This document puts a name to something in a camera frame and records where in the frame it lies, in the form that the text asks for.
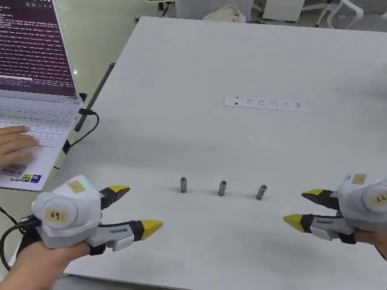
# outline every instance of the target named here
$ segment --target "laptop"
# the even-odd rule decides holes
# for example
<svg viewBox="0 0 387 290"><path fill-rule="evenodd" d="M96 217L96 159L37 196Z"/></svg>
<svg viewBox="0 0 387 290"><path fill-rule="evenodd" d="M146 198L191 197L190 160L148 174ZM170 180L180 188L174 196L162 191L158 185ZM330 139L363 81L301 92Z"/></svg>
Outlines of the laptop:
<svg viewBox="0 0 387 290"><path fill-rule="evenodd" d="M0 127L26 125L33 159L0 187L41 192L82 106L54 0L0 0Z"/></svg>

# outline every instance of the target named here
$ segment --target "laptop screen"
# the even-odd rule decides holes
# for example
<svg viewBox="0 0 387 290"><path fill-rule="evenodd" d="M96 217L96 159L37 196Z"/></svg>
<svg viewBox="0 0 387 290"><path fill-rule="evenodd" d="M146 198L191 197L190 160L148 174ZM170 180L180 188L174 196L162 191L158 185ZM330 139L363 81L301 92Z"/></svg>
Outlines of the laptop screen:
<svg viewBox="0 0 387 290"><path fill-rule="evenodd" d="M0 0L0 90L76 97L52 0Z"/></svg>

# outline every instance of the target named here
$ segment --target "floor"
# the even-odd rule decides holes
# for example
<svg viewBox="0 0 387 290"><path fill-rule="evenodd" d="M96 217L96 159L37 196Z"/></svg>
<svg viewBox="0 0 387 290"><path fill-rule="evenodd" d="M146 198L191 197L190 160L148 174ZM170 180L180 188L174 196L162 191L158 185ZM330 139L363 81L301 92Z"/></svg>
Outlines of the floor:
<svg viewBox="0 0 387 290"><path fill-rule="evenodd" d="M143 0L56 0L56 4L79 91L88 95L94 93L109 64L118 59L135 28L134 18L160 15L157 4ZM314 27L318 16L316 11L303 13L299 25ZM0 190L0 205L19 219L30 214L35 197L34 193ZM10 226L7 218L0 216L0 232ZM5 246L7 257L19 241L18 233L10 235ZM5 275L0 266L0 280Z"/></svg>

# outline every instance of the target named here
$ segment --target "laptop sticker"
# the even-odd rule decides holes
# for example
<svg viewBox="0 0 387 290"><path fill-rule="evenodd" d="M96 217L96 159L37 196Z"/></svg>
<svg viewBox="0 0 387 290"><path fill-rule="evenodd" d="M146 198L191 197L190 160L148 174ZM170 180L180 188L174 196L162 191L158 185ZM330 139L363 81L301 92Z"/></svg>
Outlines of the laptop sticker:
<svg viewBox="0 0 387 290"><path fill-rule="evenodd" d="M33 175L32 178L31 178L31 181L32 183L39 183L39 181L41 180L42 178L42 175Z"/></svg>
<svg viewBox="0 0 387 290"><path fill-rule="evenodd" d="M30 182L31 178L32 178L32 174L24 174L21 181Z"/></svg>
<svg viewBox="0 0 387 290"><path fill-rule="evenodd" d="M27 169L27 165L11 163L1 169L1 174L21 178L25 169Z"/></svg>

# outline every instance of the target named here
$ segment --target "laptop keyboard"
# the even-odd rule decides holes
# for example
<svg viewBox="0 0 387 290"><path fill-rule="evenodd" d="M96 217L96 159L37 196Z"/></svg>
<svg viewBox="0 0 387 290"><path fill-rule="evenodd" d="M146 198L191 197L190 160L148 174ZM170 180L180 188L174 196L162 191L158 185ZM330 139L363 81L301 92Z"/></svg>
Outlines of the laptop keyboard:
<svg viewBox="0 0 387 290"><path fill-rule="evenodd" d="M60 136L70 124L72 112L0 108L0 128L28 126L26 135L38 140L42 147L56 147Z"/></svg>

